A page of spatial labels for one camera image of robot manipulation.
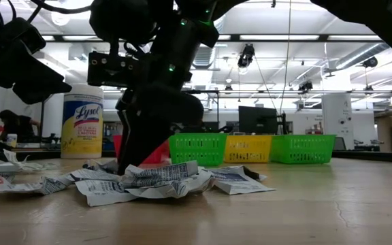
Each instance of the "white pillar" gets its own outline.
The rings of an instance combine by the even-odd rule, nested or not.
[[[51,136],[55,133],[56,137],[61,136],[63,124],[63,99],[64,94],[55,94],[47,100],[44,108],[43,137]]]
[[[352,101],[350,95],[323,95],[322,102],[325,134],[343,137],[347,150],[355,149],[355,145],[353,144]]]
[[[349,71],[337,71],[333,77],[323,77],[321,86],[327,91],[351,91]],[[350,94],[327,94],[322,97],[325,134],[343,137],[347,150],[353,150],[352,100]]]

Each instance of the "table surface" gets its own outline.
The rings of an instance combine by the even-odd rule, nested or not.
[[[79,169],[17,176],[33,182]],[[76,187],[45,197],[0,194],[0,244],[392,244],[392,163],[246,164],[277,191],[90,208]]]

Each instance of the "person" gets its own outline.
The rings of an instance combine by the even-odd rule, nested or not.
[[[6,141],[8,134],[18,135],[18,142],[26,142],[34,137],[33,126],[37,127],[40,132],[40,122],[37,122],[29,116],[19,116],[11,110],[0,112],[0,119],[4,123],[4,130],[0,135],[0,140]]]

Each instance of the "ceiling light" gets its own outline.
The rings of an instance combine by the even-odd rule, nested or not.
[[[241,35],[240,40],[317,40],[318,35]]]
[[[298,10],[298,11],[326,11],[324,8],[319,7],[315,4],[307,2],[298,3],[298,1],[292,1],[291,9]],[[247,1],[246,3],[239,4],[235,6],[237,8],[252,8],[252,9],[261,9],[261,8],[272,8],[272,1],[265,2],[265,1]],[[275,7],[275,10],[289,10],[290,9],[290,2],[283,2],[278,3]]]
[[[218,40],[230,40],[231,36],[230,35],[220,35],[218,37]]]
[[[328,40],[331,41],[361,41],[361,40],[373,40],[382,41],[377,35],[330,35]]]
[[[66,41],[101,41],[97,36],[94,35],[65,35],[63,38]]]
[[[201,47],[207,48],[205,44],[201,44]],[[228,44],[216,44],[214,45],[215,48],[228,48]]]
[[[108,90],[108,91],[103,91],[103,93],[114,93],[114,94],[120,94],[122,93],[122,90]]]
[[[55,41],[55,38],[53,36],[50,36],[50,35],[44,35],[44,36],[42,36],[42,38],[45,41]]]

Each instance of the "green led light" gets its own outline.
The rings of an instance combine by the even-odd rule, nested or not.
[[[206,21],[206,22],[200,21],[200,23],[208,25],[208,26],[212,25],[212,21]]]

